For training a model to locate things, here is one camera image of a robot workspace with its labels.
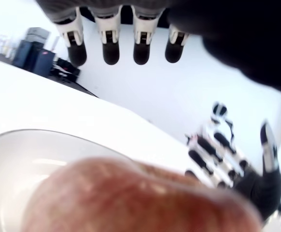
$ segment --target black fabric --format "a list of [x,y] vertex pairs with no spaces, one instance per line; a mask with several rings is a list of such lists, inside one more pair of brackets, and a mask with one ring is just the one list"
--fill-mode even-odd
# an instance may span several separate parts
[[281,0],[193,0],[169,21],[203,37],[205,48],[248,78],[281,91]]
[[249,199],[259,210],[265,221],[273,212],[278,209],[281,199],[281,174],[279,169],[259,176],[253,170],[245,172],[245,176],[233,189]]
[[[86,17],[92,22],[95,22],[94,17],[92,16],[91,12],[88,10],[87,7],[81,7],[81,14],[82,16]],[[169,9],[166,9],[158,22],[158,28],[169,28],[169,22],[168,22],[168,13]],[[123,6],[121,9],[121,24],[133,24],[133,12],[130,6]]]

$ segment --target apple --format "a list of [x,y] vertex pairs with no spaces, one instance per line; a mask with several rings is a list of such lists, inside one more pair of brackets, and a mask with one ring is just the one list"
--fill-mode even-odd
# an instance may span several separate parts
[[260,222],[232,190],[142,163],[89,158],[38,187],[21,232],[259,232]]

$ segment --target robot finger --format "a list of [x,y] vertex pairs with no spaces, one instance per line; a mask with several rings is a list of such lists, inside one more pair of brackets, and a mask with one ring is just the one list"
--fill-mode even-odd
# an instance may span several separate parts
[[172,24],[169,26],[169,40],[165,49],[165,58],[169,63],[180,60],[188,37],[188,33],[180,31]]
[[227,173],[230,180],[234,181],[240,177],[240,174],[235,171],[233,166],[226,159],[224,159],[206,139],[198,136],[197,143],[214,159],[217,166]]
[[69,13],[57,14],[52,21],[57,27],[60,36],[64,39],[72,65],[75,67],[83,65],[87,60],[87,52],[79,7],[70,10]]
[[102,41],[103,57],[107,64],[114,65],[120,57],[119,33],[121,25],[121,8],[114,6],[110,8],[89,7],[98,27],[98,33]]
[[198,166],[203,170],[203,172],[209,177],[215,187],[227,188],[228,185],[225,181],[217,175],[217,173],[207,165],[203,158],[194,150],[189,151],[190,158],[198,164]]
[[150,44],[164,9],[150,10],[131,6],[134,25],[134,61],[143,65],[149,60]]
[[221,133],[216,132],[214,138],[231,154],[232,158],[239,164],[244,172],[250,167],[246,157],[238,152],[236,148],[233,148],[230,142]]

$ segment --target white plastic finger segment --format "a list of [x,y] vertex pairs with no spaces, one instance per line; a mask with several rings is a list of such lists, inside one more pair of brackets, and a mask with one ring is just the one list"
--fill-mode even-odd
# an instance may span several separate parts
[[67,24],[55,24],[67,47],[71,47],[71,42],[81,46],[84,41],[83,22],[79,7],[76,7],[74,17],[73,21]]
[[184,46],[188,37],[188,33],[180,31],[172,24],[169,26],[169,42],[171,44],[179,44],[181,46]]
[[149,45],[163,11],[158,15],[148,16],[137,12],[134,6],[131,6],[131,8],[133,12],[135,43]]
[[92,12],[98,27],[98,33],[100,35],[103,44],[109,42],[111,43],[118,42],[119,34],[120,34],[120,25],[121,25],[121,9],[122,6],[119,6],[114,14],[107,15],[107,16],[105,15],[100,16],[95,12]]

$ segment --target robotic fingertip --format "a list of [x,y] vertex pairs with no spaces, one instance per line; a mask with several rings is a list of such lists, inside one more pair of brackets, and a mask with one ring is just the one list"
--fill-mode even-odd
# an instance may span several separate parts
[[148,62],[150,56],[150,44],[134,44],[133,58],[138,65],[144,65]]
[[80,45],[68,47],[69,58],[74,67],[82,66],[87,61],[87,52],[84,42]]
[[180,44],[172,44],[168,41],[165,49],[165,58],[169,63],[176,63],[180,60],[183,53],[183,46]]
[[116,64],[120,57],[119,42],[103,44],[103,57],[107,64]]

